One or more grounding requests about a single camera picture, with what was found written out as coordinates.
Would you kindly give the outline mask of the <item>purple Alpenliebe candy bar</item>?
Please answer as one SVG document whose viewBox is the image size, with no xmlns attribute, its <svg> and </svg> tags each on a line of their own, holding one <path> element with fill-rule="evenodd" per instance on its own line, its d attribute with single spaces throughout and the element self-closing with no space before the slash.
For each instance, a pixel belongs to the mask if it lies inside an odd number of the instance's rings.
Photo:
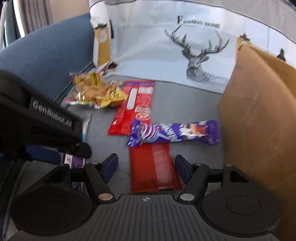
<svg viewBox="0 0 296 241">
<path fill-rule="evenodd" d="M 219 126 L 217 121 L 148 124 L 134 120 L 127 146 L 134 148 L 142 144 L 166 144 L 189 141 L 198 141 L 210 146 L 219 144 Z"/>
</svg>

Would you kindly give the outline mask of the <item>clear bag of biscuits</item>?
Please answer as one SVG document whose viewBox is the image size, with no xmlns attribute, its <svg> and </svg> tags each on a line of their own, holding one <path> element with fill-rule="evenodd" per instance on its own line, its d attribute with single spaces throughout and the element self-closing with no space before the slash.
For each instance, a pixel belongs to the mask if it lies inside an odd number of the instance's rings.
<svg viewBox="0 0 296 241">
<path fill-rule="evenodd" d="M 96 72 L 71 73 L 74 87 L 64 98 L 66 104 L 104 108 L 111 104 L 107 98 L 110 84 Z"/>
</svg>

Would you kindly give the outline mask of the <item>small yellow snack packet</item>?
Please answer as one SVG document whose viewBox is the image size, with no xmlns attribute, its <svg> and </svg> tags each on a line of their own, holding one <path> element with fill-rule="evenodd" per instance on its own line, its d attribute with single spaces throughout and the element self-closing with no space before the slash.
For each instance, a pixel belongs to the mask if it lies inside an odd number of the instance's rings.
<svg viewBox="0 0 296 241">
<path fill-rule="evenodd" d="M 100 107 L 117 107 L 121 105 L 124 101 L 126 101 L 128 98 L 128 95 L 121 90 L 120 87 L 118 87 L 116 84 L 111 84 L 109 88 L 107 89 L 107 92 L 101 101 Z"/>
</svg>

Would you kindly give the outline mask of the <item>brown cardboard box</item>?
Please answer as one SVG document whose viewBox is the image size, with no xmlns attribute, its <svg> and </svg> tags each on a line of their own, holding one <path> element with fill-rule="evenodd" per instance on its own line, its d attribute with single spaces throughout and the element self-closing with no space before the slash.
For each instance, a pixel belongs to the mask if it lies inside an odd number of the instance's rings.
<svg viewBox="0 0 296 241">
<path fill-rule="evenodd" d="M 226 162 L 281 200 L 275 234 L 295 240 L 295 68 L 242 44 L 219 113 Z"/>
</svg>

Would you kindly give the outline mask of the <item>plain red snack packet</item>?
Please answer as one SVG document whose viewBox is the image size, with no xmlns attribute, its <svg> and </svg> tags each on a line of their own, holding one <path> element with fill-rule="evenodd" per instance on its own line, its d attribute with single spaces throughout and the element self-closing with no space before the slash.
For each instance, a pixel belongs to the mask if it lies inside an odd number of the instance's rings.
<svg viewBox="0 0 296 241">
<path fill-rule="evenodd" d="M 169 144 L 143 144 L 129 149 L 131 193 L 182 190 Z"/>
</svg>

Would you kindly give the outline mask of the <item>red wafer packet with window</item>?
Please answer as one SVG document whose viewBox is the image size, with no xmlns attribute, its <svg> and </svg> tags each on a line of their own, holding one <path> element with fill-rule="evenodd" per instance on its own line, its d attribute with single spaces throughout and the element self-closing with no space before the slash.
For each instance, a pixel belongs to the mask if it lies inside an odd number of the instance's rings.
<svg viewBox="0 0 296 241">
<path fill-rule="evenodd" d="M 128 95 L 128 99 L 118 107 L 108 135 L 128 136 L 133 120 L 141 123 L 151 122 L 154 85 L 154 81 L 147 80 L 126 80 L 123 83 L 123 91 Z"/>
</svg>

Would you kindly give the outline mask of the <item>white blue purple snack packet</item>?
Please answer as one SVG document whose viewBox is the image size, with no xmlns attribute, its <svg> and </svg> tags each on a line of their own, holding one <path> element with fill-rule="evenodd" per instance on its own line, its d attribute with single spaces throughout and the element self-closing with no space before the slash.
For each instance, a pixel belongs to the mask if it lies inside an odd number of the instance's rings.
<svg viewBox="0 0 296 241">
<path fill-rule="evenodd" d="M 86 143 L 91 115 L 88 114 L 82 118 L 82 142 Z M 71 169 L 83 168 L 85 165 L 85 147 L 84 144 L 78 143 L 69 151 L 63 154 L 62 164 L 68 164 Z"/>
</svg>

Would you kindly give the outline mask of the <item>grey curtain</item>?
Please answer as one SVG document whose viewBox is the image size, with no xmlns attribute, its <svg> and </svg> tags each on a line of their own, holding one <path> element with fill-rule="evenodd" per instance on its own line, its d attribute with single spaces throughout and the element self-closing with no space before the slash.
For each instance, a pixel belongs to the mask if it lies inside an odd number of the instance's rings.
<svg viewBox="0 0 296 241">
<path fill-rule="evenodd" d="M 1 50 L 52 23 L 49 1 L 1 1 Z"/>
</svg>

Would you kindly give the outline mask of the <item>deer print sofa cover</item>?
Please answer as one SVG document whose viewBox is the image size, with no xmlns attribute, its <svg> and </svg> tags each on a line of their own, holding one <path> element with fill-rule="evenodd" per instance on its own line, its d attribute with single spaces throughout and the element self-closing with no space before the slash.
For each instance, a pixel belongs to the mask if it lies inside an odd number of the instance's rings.
<svg viewBox="0 0 296 241">
<path fill-rule="evenodd" d="M 232 164 L 225 160 L 219 103 L 244 44 L 237 45 L 240 18 L 186 1 L 97 1 L 90 12 L 91 20 L 107 26 L 107 50 L 117 65 L 106 79 L 154 81 L 151 123 L 217 119 L 223 145 L 207 149 L 224 165 Z M 181 145 L 185 147 L 177 155 L 185 159 L 203 147 L 198 141 L 174 142 L 174 147 Z M 225 234 L 210 226 L 195 206 L 168 193 L 115 197 L 70 232 L 36 236 L 19 230 L 12 240 L 281 240 L 275 231 L 257 237 Z"/>
</svg>

